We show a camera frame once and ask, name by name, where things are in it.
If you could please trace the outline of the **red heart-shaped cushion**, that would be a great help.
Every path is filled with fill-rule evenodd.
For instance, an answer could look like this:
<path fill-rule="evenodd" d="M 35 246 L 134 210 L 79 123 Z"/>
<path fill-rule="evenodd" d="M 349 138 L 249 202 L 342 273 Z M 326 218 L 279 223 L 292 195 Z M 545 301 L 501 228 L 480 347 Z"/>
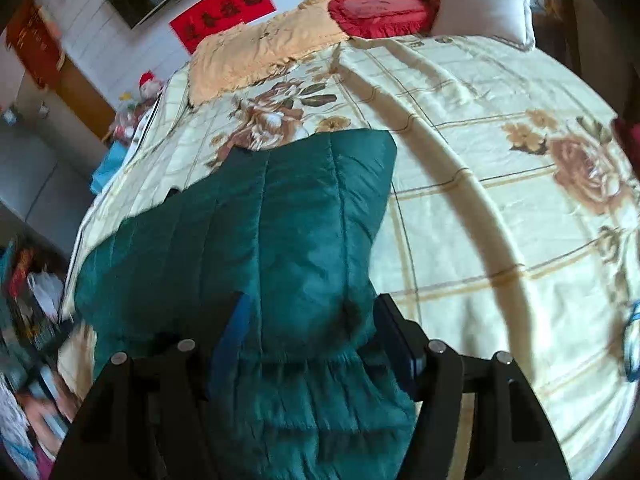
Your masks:
<path fill-rule="evenodd" d="M 330 0 L 328 12 L 347 36 L 363 39 L 428 32 L 435 17 L 422 0 Z"/>

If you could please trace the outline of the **dark red velvet cloth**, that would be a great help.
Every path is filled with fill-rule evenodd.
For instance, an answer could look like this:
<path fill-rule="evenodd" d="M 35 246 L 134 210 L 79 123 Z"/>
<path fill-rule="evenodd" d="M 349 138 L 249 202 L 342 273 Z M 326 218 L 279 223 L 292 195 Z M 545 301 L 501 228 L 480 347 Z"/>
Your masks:
<path fill-rule="evenodd" d="M 639 170 L 640 165 L 640 124 L 627 122 L 621 117 L 616 117 L 612 122 L 613 130 L 618 144 L 622 147 L 634 170 Z"/>

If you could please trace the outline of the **grey refrigerator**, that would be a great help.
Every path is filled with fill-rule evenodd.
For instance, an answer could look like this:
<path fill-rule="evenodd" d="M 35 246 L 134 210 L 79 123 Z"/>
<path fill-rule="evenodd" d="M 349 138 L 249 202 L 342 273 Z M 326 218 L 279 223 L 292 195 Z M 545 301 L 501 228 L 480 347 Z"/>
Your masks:
<path fill-rule="evenodd" d="M 1 125 L 1 210 L 28 235 L 70 258 L 92 202 L 86 178 L 38 134 Z"/>

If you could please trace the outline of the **blue paper bag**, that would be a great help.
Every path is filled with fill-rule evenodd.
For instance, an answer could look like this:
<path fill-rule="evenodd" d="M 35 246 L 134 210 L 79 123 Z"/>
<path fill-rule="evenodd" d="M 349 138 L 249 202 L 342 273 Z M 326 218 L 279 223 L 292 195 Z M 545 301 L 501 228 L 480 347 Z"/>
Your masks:
<path fill-rule="evenodd" d="M 128 148 L 119 142 L 114 142 L 108 149 L 91 177 L 90 191 L 94 195 L 101 194 L 107 183 L 111 181 L 111 178 L 122 166 L 127 153 Z"/>

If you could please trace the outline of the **pink pig plush toy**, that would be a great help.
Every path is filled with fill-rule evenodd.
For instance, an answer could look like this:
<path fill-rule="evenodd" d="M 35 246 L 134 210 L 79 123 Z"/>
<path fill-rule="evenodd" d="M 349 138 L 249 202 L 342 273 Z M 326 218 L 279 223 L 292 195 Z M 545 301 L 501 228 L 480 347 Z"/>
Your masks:
<path fill-rule="evenodd" d="M 151 104 L 158 99 L 164 88 L 164 82 L 148 70 L 139 80 L 139 93 L 141 104 Z"/>

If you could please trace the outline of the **red hanging wall decoration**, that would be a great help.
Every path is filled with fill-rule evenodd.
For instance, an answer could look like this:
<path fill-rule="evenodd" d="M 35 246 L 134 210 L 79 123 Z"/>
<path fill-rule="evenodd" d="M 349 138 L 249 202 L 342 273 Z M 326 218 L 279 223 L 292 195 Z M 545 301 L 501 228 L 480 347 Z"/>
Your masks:
<path fill-rule="evenodd" d="M 6 45 L 40 89 L 55 89 L 65 54 L 34 0 L 24 0 L 6 25 Z"/>

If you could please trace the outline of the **peach ruffled pillow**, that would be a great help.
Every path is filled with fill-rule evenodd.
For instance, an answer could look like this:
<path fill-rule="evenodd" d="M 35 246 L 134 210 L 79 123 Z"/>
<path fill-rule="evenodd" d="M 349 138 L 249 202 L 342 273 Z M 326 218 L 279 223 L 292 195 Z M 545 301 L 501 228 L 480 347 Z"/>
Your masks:
<path fill-rule="evenodd" d="M 348 36 L 329 14 L 331 0 L 304 0 L 259 24 L 239 24 L 204 38 L 191 56 L 189 99 L 194 106 L 282 72 Z"/>

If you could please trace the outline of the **red Chinese new year banner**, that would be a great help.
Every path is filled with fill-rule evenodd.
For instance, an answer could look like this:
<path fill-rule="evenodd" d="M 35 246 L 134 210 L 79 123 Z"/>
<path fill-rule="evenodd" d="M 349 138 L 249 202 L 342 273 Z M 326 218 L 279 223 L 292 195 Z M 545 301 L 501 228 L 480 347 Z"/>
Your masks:
<path fill-rule="evenodd" d="M 201 0 L 170 22 L 183 47 L 193 54 L 206 37 L 271 14 L 272 0 Z"/>

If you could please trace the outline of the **white satin pillow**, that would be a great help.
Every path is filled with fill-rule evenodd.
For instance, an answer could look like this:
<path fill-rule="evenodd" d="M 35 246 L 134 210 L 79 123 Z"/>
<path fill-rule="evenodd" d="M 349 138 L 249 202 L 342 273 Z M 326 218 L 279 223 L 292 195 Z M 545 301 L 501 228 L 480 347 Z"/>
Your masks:
<path fill-rule="evenodd" d="M 430 34 L 492 38 L 521 51 L 536 44 L 530 0 L 439 0 Z"/>

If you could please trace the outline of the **dark green quilted puffer jacket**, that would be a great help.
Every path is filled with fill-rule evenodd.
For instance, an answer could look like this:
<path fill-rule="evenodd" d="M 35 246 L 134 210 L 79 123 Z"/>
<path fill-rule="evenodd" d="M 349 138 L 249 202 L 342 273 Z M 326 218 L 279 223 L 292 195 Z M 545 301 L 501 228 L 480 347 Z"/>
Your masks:
<path fill-rule="evenodd" d="M 250 298 L 207 437 L 231 479 L 391 479 L 416 409 L 375 338 L 370 253 L 395 166 L 382 130 L 317 133 L 250 152 L 122 222 L 77 277 L 96 364 L 169 335 L 210 346 Z"/>

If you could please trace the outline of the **floral cream bed quilt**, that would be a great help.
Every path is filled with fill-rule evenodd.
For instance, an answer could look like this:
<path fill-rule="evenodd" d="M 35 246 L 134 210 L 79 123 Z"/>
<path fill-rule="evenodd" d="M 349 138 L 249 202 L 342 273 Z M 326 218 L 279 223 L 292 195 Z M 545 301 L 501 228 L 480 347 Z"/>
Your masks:
<path fill-rule="evenodd" d="M 622 333 L 639 298 L 639 183 L 608 126 L 612 108 L 544 52 L 480 37 L 342 41 L 199 106 L 189 66 L 88 210 L 63 312 L 81 316 L 75 286 L 94 248 L 234 148 L 382 130 L 397 152 L 370 253 L 375 296 L 390 294 L 457 352 L 510 352 L 570 476 L 592 477 L 637 394 Z M 85 321 L 61 359 L 79 393 L 103 367 L 95 351 Z"/>

